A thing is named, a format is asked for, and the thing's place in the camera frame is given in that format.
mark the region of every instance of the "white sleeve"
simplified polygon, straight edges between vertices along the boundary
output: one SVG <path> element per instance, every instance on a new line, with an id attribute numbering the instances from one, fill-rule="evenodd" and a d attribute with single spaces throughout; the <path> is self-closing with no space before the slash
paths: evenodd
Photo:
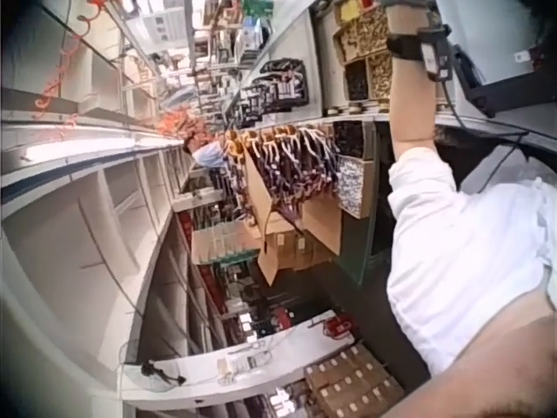
<path id="1" fill-rule="evenodd" d="M 395 239 L 408 228 L 423 227 L 426 233 L 429 227 L 452 223 L 466 203 L 466 195 L 456 190 L 451 167 L 429 148 L 402 154 L 389 170 L 389 179 L 393 188 L 389 204 L 397 220 Z"/>

